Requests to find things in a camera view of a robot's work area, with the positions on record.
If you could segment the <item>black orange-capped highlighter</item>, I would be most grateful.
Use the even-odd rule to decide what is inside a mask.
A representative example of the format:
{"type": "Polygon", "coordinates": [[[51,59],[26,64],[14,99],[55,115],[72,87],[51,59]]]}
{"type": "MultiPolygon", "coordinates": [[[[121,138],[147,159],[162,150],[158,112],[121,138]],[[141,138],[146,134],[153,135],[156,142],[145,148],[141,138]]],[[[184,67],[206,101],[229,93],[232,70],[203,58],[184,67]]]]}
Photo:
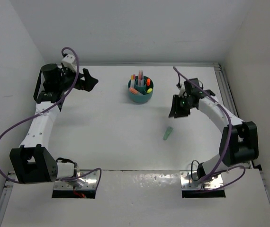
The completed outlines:
{"type": "Polygon", "coordinates": [[[151,79],[147,79],[146,85],[149,87],[151,84],[151,79]]]}

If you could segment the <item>yellow-capped white marker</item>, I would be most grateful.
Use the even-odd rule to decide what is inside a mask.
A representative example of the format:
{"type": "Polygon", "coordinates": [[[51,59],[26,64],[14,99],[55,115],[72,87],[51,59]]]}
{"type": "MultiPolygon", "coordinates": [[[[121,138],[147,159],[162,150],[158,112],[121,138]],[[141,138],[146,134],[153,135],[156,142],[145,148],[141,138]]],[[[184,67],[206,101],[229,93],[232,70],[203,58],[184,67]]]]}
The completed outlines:
{"type": "Polygon", "coordinates": [[[134,87],[135,87],[135,74],[131,76],[131,81],[130,81],[130,88],[134,88],[134,87]]]}

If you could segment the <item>pink double-ended marker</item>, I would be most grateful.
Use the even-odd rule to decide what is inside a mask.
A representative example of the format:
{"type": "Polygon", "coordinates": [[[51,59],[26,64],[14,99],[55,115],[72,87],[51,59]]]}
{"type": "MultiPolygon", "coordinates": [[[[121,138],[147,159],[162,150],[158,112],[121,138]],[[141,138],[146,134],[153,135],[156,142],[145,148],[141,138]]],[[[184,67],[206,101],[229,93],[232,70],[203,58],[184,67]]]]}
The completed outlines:
{"type": "Polygon", "coordinates": [[[141,83],[141,81],[142,81],[142,71],[139,70],[139,72],[138,72],[138,82],[141,83]]]}

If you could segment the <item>green correction tape dispenser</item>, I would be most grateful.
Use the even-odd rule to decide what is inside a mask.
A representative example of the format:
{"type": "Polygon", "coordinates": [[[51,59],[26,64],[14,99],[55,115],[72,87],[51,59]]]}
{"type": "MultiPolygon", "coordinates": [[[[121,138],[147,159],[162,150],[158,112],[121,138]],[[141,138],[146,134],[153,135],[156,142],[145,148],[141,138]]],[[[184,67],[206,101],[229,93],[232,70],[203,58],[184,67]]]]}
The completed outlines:
{"type": "Polygon", "coordinates": [[[171,135],[172,131],[173,131],[173,127],[168,126],[164,133],[163,140],[167,140],[169,136],[171,135]]]}

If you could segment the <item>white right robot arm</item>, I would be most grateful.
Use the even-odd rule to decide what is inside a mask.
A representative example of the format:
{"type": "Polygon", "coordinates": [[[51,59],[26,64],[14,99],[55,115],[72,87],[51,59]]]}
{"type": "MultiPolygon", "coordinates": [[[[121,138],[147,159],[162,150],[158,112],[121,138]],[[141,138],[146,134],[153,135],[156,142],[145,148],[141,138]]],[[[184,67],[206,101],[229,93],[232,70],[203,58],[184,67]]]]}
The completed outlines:
{"type": "Polygon", "coordinates": [[[259,156],[258,131],[254,122],[245,122],[219,103],[215,93],[204,90],[199,79],[178,83],[179,94],[172,98],[170,118],[190,115],[193,108],[205,114],[222,134],[219,152],[198,165],[198,181],[228,170],[237,164],[256,160],[259,156]]]}

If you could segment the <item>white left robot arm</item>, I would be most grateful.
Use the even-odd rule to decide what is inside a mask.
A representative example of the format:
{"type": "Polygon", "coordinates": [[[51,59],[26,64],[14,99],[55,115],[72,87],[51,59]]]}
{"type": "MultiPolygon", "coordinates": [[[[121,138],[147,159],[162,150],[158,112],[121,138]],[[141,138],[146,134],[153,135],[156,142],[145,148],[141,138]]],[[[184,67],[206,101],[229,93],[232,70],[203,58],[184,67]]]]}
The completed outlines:
{"type": "Polygon", "coordinates": [[[71,87],[90,92],[98,83],[86,68],[77,74],[70,67],[46,64],[41,67],[34,92],[35,118],[19,148],[9,154],[18,182],[76,181],[77,164],[71,160],[54,159],[48,150],[56,117],[62,110],[64,93],[71,87]]]}

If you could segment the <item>clear orange lead case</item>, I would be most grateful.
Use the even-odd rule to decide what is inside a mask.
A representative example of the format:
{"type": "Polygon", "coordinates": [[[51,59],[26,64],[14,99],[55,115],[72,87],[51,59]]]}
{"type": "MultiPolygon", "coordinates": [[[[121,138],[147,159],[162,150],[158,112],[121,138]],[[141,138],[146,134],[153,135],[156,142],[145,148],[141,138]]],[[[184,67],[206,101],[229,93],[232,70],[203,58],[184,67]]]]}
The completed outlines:
{"type": "Polygon", "coordinates": [[[132,94],[134,94],[134,95],[143,96],[143,94],[142,94],[141,92],[137,91],[137,90],[136,90],[135,88],[133,88],[133,87],[130,87],[130,88],[129,88],[129,91],[130,91],[132,94]]]}

